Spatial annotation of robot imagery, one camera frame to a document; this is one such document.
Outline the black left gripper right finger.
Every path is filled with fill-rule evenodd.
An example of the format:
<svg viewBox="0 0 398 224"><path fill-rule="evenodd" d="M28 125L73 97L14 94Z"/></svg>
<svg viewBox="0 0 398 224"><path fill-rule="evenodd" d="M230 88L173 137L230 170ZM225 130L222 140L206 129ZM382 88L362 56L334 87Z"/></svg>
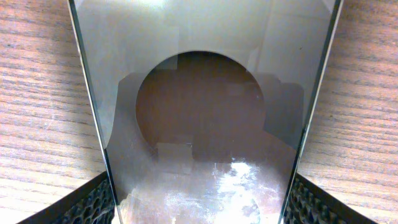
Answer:
<svg viewBox="0 0 398 224"><path fill-rule="evenodd" d="M283 214L284 224L376 224L300 174Z"/></svg>

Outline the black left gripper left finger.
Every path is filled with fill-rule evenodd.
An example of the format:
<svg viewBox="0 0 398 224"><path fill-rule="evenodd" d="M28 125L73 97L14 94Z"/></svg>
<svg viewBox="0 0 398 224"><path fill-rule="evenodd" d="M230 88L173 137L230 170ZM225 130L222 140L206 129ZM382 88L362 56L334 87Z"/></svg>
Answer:
<svg viewBox="0 0 398 224"><path fill-rule="evenodd" d="M19 224L111 224L114 216L113 193L103 172Z"/></svg>

